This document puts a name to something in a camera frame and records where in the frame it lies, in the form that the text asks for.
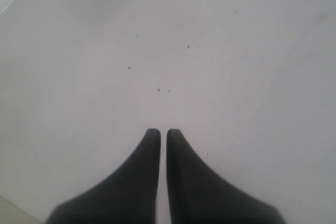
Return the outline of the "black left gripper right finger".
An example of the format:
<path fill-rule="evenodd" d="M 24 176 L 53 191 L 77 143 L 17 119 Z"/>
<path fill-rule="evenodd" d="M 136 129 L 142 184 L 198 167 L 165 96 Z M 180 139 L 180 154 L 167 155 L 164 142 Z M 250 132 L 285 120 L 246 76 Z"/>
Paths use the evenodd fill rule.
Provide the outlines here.
<path fill-rule="evenodd" d="M 182 132 L 167 133 L 166 178 L 172 223 L 285 223 L 279 211 L 217 175 Z"/>

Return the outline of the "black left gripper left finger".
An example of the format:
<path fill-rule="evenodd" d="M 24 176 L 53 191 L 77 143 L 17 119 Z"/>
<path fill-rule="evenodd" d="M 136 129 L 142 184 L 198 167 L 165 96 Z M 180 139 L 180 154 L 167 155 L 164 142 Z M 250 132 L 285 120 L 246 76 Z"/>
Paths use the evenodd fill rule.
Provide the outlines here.
<path fill-rule="evenodd" d="M 148 129 L 128 159 L 85 193 L 60 204 L 47 223 L 155 223 L 161 135 Z"/>

